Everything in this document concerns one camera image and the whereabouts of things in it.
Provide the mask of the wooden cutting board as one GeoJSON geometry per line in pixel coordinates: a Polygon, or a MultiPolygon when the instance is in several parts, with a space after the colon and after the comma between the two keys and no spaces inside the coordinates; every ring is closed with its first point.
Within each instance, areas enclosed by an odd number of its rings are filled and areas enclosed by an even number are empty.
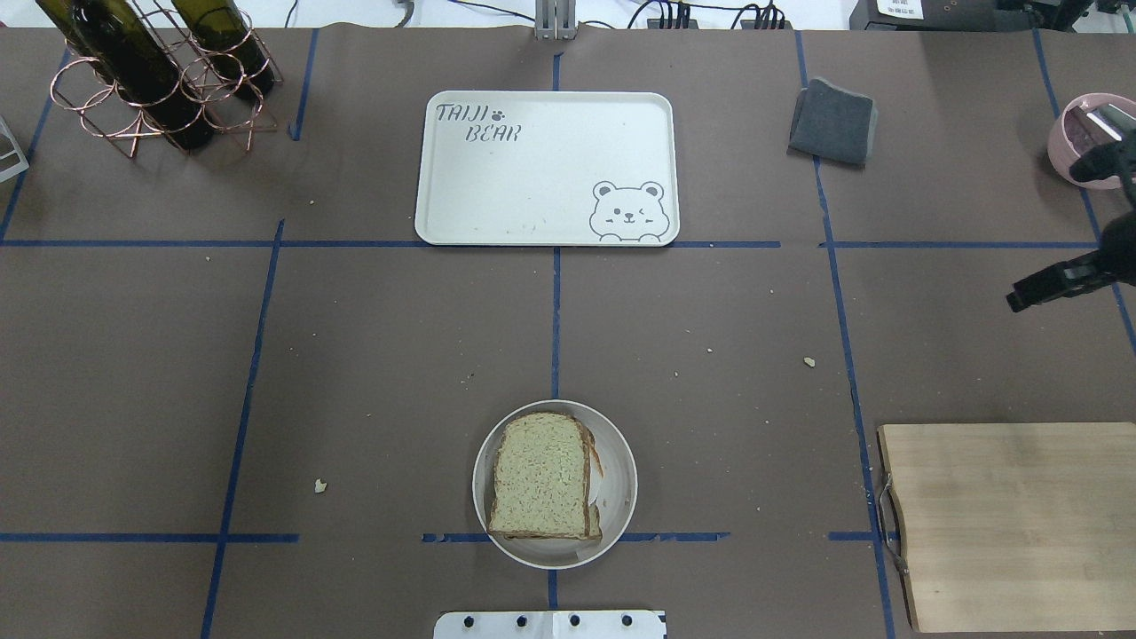
{"type": "Polygon", "coordinates": [[[924,634],[1131,631],[1131,423],[878,429],[924,634]]]}

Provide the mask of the white round plate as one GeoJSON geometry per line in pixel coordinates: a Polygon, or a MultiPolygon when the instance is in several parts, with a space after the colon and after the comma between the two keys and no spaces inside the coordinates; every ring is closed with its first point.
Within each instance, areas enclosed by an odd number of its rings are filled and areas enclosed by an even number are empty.
{"type": "Polygon", "coordinates": [[[534,569],[563,570],[583,566],[612,549],[627,530],[638,497],[638,476],[630,446],[607,416],[580,403],[549,399],[517,408],[499,421],[481,445],[471,468],[471,504],[483,530],[507,556],[534,569]],[[570,415],[588,426],[604,470],[599,493],[600,540],[513,539],[488,533],[488,513],[493,501],[493,465],[506,424],[516,417],[537,412],[570,415]]]}

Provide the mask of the bread slice under egg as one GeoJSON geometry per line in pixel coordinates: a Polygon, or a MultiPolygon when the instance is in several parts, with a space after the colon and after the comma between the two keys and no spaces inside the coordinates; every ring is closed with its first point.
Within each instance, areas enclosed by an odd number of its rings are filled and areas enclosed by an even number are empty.
{"type": "Polygon", "coordinates": [[[586,458],[588,458],[588,464],[586,464],[586,468],[588,470],[588,493],[586,493],[585,539],[600,540],[602,538],[602,526],[600,523],[599,493],[602,486],[602,478],[604,478],[604,468],[602,468],[596,441],[588,426],[580,425],[580,440],[583,440],[586,458]]]}

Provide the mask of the bread slice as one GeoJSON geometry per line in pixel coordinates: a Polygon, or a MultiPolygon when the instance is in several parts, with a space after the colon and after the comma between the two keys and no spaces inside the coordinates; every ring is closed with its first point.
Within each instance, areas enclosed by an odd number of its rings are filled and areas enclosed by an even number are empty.
{"type": "Polygon", "coordinates": [[[488,533],[585,540],[588,458],[579,420],[537,412],[506,424],[493,465],[488,533]]]}
{"type": "Polygon", "coordinates": [[[586,468],[588,470],[588,493],[586,493],[585,539],[600,540],[602,538],[602,526],[600,523],[599,493],[602,486],[602,478],[604,478],[604,468],[602,468],[596,441],[588,426],[580,425],[580,440],[583,440],[586,458],[588,458],[588,464],[586,464],[586,468]]]}

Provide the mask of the grey folded cloth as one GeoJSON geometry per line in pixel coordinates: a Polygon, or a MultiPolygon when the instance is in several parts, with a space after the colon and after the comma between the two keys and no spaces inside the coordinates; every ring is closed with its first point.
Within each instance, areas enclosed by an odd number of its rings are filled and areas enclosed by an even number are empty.
{"type": "Polygon", "coordinates": [[[872,157],[878,108],[869,96],[808,78],[794,103],[788,148],[828,161],[864,166],[872,157]]]}

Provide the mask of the pink bowl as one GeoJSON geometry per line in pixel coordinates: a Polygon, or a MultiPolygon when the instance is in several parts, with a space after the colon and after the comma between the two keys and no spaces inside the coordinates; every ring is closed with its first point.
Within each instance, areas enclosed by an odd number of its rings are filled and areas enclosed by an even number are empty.
{"type": "Polygon", "coordinates": [[[1088,190],[1119,190],[1121,181],[1118,177],[1093,179],[1093,181],[1076,181],[1070,175],[1070,167],[1074,161],[1078,161],[1081,153],[1086,153],[1092,148],[1091,135],[1084,133],[1084,127],[1077,121],[1075,113],[1097,109],[1105,105],[1113,105],[1126,114],[1133,116],[1135,102],[1124,96],[1116,96],[1105,92],[1095,92],[1078,96],[1067,103],[1060,116],[1052,125],[1049,133],[1047,153],[1053,168],[1072,185],[1086,186],[1088,190]]]}

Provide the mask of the cream bear tray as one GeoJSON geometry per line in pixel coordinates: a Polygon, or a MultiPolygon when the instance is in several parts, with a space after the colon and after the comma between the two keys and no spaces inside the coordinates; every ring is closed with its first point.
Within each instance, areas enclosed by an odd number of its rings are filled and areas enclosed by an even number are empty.
{"type": "Polygon", "coordinates": [[[423,118],[415,231],[446,246],[669,244],[674,126],[654,92],[438,92],[423,118]]]}

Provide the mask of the metal scoop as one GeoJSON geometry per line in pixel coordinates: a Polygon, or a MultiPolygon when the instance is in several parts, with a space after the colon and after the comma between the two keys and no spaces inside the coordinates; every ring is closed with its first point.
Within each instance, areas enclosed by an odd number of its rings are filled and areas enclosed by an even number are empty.
{"type": "Polygon", "coordinates": [[[1135,117],[1116,103],[1083,108],[1083,121],[1096,143],[1124,141],[1135,130],[1135,117]]]}

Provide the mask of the dark wine bottle upper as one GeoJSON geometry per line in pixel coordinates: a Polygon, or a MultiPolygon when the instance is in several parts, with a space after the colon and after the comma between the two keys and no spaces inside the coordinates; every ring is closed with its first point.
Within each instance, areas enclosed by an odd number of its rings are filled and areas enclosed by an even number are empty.
{"type": "Polygon", "coordinates": [[[191,99],[181,70],[127,1],[37,1],[74,52],[90,58],[97,73],[137,103],[147,121],[172,146],[203,148],[215,130],[202,105],[191,99]]]}

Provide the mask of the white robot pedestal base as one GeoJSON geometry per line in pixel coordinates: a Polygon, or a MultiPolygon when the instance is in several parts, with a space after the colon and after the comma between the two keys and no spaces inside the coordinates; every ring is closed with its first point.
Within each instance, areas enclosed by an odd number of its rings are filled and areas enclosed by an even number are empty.
{"type": "Polygon", "coordinates": [[[434,638],[667,638],[665,611],[450,611],[434,638]]]}

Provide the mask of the dark wine bottle lower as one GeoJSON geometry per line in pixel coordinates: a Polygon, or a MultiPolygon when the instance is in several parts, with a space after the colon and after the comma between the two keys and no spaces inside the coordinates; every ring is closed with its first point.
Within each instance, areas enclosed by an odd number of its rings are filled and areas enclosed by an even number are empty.
{"type": "Polygon", "coordinates": [[[272,93],[272,64],[233,1],[175,1],[174,7],[199,48],[210,52],[218,78],[240,99],[254,101],[272,93]]]}

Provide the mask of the dark wine bottle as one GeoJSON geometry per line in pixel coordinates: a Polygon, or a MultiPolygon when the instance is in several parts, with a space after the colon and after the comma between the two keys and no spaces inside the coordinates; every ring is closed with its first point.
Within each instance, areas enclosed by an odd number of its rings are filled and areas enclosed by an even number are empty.
{"type": "Polygon", "coordinates": [[[181,70],[127,1],[37,1],[74,52],[90,58],[97,73],[137,103],[147,121],[172,146],[203,148],[215,130],[202,105],[191,99],[181,70]]]}
{"type": "Polygon", "coordinates": [[[210,52],[218,78],[240,99],[254,101],[272,93],[272,64],[233,1],[175,1],[174,7],[199,48],[210,52]]]}

